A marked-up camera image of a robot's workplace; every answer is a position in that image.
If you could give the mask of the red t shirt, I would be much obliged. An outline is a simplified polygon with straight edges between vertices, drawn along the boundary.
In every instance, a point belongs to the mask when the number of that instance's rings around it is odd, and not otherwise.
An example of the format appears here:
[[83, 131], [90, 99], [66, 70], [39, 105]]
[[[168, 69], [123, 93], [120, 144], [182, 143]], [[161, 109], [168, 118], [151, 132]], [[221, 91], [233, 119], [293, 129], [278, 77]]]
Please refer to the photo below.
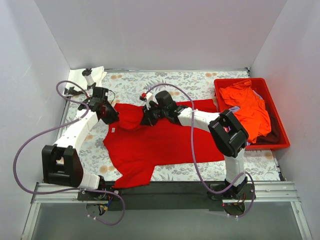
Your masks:
[[[140, 125], [142, 107], [128, 103], [114, 106], [119, 121], [109, 125], [103, 140], [113, 166], [121, 173], [118, 189], [148, 185], [156, 166], [192, 163], [191, 127], [159, 119], [154, 126]], [[207, 131], [194, 130], [197, 163], [224, 160]]]

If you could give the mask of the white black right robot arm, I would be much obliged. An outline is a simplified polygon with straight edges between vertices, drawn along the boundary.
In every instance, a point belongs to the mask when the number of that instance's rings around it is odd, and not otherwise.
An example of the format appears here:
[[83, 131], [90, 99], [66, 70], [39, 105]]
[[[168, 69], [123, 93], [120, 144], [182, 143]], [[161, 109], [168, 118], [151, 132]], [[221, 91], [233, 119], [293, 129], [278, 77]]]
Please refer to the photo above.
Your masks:
[[[199, 180], [214, 195], [228, 195], [237, 199], [245, 192], [248, 178], [244, 168], [244, 151], [247, 146], [248, 133], [235, 115], [225, 110], [221, 113], [200, 111], [185, 105], [179, 106], [144, 106], [141, 124], [154, 126], [159, 119], [166, 118], [170, 123], [191, 127], [191, 154]], [[211, 134], [217, 149], [225, 160], [226, 176], [224, 188], [213, 190], [204, 182], [195, 155], [194, 130], [200, 129]]]

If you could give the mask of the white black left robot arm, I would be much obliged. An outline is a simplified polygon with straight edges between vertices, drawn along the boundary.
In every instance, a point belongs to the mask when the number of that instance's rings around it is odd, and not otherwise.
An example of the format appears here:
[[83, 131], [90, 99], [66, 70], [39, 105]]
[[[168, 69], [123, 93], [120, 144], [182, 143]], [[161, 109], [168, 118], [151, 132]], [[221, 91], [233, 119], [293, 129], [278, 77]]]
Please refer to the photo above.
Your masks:
[[112, 124], [119, 120], [119, 113], [110, 104], [98, 104], [89, 112], [79, 109], [64, 134], [53, 144], [42, 149], [43, 180], [47, 184], [81, 188], [89, 190], [95, 200], [106, 196], [106, 187], [101, 184], [101, 177], [85, 173], [78, 151], [92, 128], [102, 120]]

